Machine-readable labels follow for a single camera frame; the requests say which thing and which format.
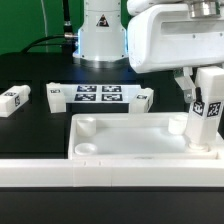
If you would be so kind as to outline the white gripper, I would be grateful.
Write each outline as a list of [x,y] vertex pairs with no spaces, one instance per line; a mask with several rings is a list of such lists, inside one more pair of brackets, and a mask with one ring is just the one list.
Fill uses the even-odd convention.
[[176,69],[186,103],[195,66],[224,62],[224,0],[128,0],[128,54],[138,73]]

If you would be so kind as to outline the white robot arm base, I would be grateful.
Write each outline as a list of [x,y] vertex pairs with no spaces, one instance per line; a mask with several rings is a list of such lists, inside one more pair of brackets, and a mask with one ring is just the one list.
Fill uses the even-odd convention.
[[126,29],[121,24],[121,0],[84,0],[84,22],[78,30],[73,62],[104,69],[128,63]]

